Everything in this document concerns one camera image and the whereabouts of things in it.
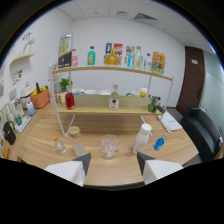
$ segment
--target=shelf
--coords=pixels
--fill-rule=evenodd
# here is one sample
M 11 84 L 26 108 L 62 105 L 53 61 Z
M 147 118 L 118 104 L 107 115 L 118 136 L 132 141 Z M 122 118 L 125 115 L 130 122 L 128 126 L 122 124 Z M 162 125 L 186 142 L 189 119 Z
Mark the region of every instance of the shelf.
M 118 110 L 110 110 L 109 95 L 76 95 L 75 105 L 72 110 L 67 110 L 65 102 L 58 108 L 59 113 L 75 113 L 75 114 L 104 114 L 104 115 L 158 115 L 150 113 L 146 110 L 148 99 L 144 97 L 120 96 Z
M 58 78 L 60 78 L 61 76 L 63 76 L 63 75 L 58 75 L 57 77 L 54 77 L 54 78 L 52 78 L 52 80 L 54 80 L 54 79 L 58 79 Z
M 15 63 L 15 62 L 17 62 L 17 61 L 21 61 L 21 60 L 26 59 L 26 58 L 30 58 L 30 57 L 32 57 L 33 55 L 35 55 L 35 54 L 27 54 L 27 55 L 24 55 L 24 56 L 15 58 L 15 59 L 11 62 L 11 64 L 13 64 L 13 63 Z
M 71 72 L 71 71 L 84 71 L 84 70 L 114 70 L 114 71 L 124 71 L 124 72 L 134 72 L 134 73 L 140 73 L 144 75 L 151 75 L 155 77 L 159 77 L 161 79 L 166 79 L 172 81 L 172 78 L 161 75 L 156 72 L 147 72 L 144 70 L 137 70 L 137 69 L 131 69 L 131 68 L 125 68 L 125 67 L 119 67 L 119 66 L 84 66 L 84 67 L 64 67 L 59 68 L 57 70 L 54 70 L 54 73 L 61 73 L 61 72 Z

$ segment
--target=potted plant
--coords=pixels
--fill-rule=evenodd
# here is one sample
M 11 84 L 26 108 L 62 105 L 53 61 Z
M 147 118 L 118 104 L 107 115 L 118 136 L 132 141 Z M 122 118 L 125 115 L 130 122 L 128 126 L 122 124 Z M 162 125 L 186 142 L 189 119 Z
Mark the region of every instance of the potted plant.
M 62 92 L 66 92 L 66 86 L 69 85 L 69 78 L 67 79 L 63 79 L 61 78 L 61 82 L 60 82 L 60 87 L 61 87 L 61 91 Z

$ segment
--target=orange box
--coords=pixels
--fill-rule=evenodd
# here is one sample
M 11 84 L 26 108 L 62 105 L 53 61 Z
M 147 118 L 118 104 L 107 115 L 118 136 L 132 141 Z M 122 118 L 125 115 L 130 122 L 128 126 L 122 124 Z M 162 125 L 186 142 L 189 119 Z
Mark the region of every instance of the orange box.
M 50 101 L 48 89 L 37 95 L 30 96 L 30 99 L 33 102 L 34 108 L 40 109 L 45 107 Z

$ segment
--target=bag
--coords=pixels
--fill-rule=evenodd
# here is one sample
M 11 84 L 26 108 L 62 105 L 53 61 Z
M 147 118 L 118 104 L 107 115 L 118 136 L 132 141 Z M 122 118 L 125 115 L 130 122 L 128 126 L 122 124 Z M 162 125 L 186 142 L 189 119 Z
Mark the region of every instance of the bag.
M 15 140 L 16 140 L 16 135 L 14 131 L 12 130 L 10 123 L 13 124 L 12 121 L 7 121 L 5 125 L 3 126 L 3 131 L 5 133 L 5 139 L 9 142 L 10 145 L 13 145 Z

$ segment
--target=door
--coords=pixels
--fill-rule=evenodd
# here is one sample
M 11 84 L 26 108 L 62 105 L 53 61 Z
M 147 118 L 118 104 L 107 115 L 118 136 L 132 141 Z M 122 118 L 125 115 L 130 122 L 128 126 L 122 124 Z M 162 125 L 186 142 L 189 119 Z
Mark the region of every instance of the door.
M 182 115 L 188 106 L 199 106 L 205 79 L 203 51 L 194 47 L 185 47 L 185 53 L 184 80 L 176 106 L 176 110 Z

